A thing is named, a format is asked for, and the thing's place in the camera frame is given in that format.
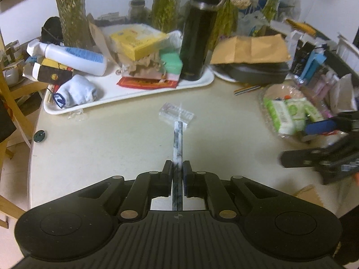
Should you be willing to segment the marbled grey white stick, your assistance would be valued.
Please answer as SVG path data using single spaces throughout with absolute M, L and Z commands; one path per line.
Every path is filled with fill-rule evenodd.
M 174 124 L 172 210 L 183 210 L 183 122 Z

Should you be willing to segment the glass vase with stems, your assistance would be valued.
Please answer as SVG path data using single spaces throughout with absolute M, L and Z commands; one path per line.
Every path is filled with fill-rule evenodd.
M 64 45 L 89 49 L 91 36 L 86 19 L 85 0 L 55 0 Z

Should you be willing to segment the dark grey zip case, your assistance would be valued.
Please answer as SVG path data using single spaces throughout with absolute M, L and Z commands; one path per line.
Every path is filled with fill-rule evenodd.
M 239 83 L 249 85 L 279 84 L 290 72 L 286 63 L 215 64 L 214 69 Z

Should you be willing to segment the rolled white blue socks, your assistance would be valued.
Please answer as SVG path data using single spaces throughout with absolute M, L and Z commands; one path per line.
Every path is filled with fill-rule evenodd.
M 97 88 L 84 76 L 74 75 L 52 94 L 52 98 L 60 109 L 71 108 L 96 101 Z

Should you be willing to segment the dark round button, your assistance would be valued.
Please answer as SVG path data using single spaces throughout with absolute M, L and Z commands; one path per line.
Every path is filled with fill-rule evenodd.
M 46 132 L 44 130 L 37 130 L 37 132 L 33 135 L 33 141 L 35 143 L 42 142 L 46 137 Z

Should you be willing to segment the wooden chair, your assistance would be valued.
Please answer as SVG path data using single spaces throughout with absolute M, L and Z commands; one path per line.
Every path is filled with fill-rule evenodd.
M 17 105 L 13 92 L 9 89 L 3 72 L 1 70 L 1 102 L 5 103 L 6 114 L 10 116 L 12 123 L 20 130 L 21 136 L 28 147 L 32 147 L 31 140 L 35 134 L 34 124 L 21 112 Z M 13 158 L 14 153 L 7 149 L 9 135 L 1 140 L 1 174 L 5 159 Z M 25 211 L 15 205 L 13 202 L 1 195 L 1 215 L 6 217 L 6 220 L 1 219 L 1 227 L 9 229 L 9 220 L 17 221 Z

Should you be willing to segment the black yellow box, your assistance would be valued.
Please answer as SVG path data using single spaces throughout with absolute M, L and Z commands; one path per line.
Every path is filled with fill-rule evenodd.
M 32 81 L 61 86 L 73 77 L 73 71 L 68 67 L 60 68 L 58 63 L 55 63 L 55 66 L 47 66 L 34 62 L 24 65 L 22 76 Z

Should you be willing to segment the clear plastic case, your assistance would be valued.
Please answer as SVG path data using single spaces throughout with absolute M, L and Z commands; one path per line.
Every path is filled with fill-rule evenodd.
M 166 102 L 159 110 L 159 118 L 171 126 L 181 121 L 183 129 L 186 129 L 195 118 L 195 114 L 183 109 L 181 106 Z

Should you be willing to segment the black thermos bottle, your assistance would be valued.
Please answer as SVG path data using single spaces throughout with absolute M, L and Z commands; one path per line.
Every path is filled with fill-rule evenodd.
M 190 0 L 180 51 L 183 80 L 197 81 L 202 76 L 207 44 L 221 2 L 222 0 Z

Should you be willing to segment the woven paper plate basket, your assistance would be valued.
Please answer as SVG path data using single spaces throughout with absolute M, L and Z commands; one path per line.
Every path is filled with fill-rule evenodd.
M 259 103 L 267 126 L 279 137 L 294 142 L 311 142 L 317 135 L 308 134 L 305 128 L 333 116 L 323 101 L 315 102 L 289 81 L 265 87 Z

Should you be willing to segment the white serving tray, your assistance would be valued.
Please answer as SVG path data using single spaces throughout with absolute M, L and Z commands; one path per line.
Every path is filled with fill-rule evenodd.
M 108 73 L 105 76 L 84 75 L 86 79 L 88 79 L 90 82 L 96 85 L 98 97 L 94 102 L 82 104 L 79 106 L 74 106 L 71 108 L 61 109 L 57 106 L 56 103 L 50 101 L 51 93 L 49 90 L 47 90 L 43 100 L 44 111 L 50 115 L 60 115 L 68 112 L 74 112 L 79 109 L 91 108 L 101 104 L 112 103 L 115 101 L 121 101 L 130 98 L 143 97 L 147 95 L 153 95 L 156 93 L 205 87 L 210 85 L 215 78 L 214 72 L 212 72 L 210 68 L 205 67 L 203 75 L 198 81 L 181 80 L 176 88 L 167 87 L 167 88 L 153 89 L 153 90 L 131 89 L 131 88 L 118 86 L 117 83 L 122 77 L 115 73 L 113 67 L 110 67 L 110 70 L 112 70 L 112 72 Z

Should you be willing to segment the brown paper envelope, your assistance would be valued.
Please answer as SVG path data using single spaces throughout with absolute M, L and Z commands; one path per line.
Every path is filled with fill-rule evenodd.
M 215 47 L 210 64 L 285 63 L 290 59 L 280 34 L 264 37 L 235 36 L 221 40 Z

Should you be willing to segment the green white wipes pack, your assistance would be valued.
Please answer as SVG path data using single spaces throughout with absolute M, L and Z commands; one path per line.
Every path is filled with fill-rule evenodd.
M 275 131 L 279 134 L 293 135 L 296 132 L 295 125 L 284 101 L 264 98 L 263 102 L 273 122 Z

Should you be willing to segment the white blue lotion bottle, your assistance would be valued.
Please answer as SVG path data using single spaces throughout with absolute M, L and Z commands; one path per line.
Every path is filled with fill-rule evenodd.
M 103 76 L 107 70 L 107 59 L 96 52 L 76 47 L 46 44 L 34 39 L 27 45 L 30 56 L 40 55 L 60 64 L 94 76 Z

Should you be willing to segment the green white sponge pack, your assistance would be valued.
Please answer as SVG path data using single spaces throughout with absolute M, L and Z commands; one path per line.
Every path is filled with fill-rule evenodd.
M 169 81 L 179 81 L 183 68 L 183 63 L 176 51 L 162 50 L 160 51 L 160 59 L 162 66 L 166 71 L 166 79 Z

